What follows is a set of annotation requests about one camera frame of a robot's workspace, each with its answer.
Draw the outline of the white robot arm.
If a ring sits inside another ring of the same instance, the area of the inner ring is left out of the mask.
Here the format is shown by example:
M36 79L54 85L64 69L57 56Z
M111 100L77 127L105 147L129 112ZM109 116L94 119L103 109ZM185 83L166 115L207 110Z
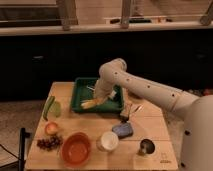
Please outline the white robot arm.
M178 88L167 86L126 72L127 64L122 58L111 60L99 68L99 79L95 84L94 97L106 99L115 85L146 99L154 105L184 116L198 96Z

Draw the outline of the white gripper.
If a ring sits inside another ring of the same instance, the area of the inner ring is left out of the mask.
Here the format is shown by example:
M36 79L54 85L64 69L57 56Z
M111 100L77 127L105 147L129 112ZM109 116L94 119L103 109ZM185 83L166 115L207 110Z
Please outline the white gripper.
M113 99L116 95L114 90L114 85L104 81L103 79L98 79L95 83L94 97L95 98L106 98L109 97Z

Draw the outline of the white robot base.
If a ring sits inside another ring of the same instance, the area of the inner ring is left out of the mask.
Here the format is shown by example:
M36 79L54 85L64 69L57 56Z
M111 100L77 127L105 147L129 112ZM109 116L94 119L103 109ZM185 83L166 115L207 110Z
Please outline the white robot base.
M213 95L197 99L189 108L180 171L213 171Z

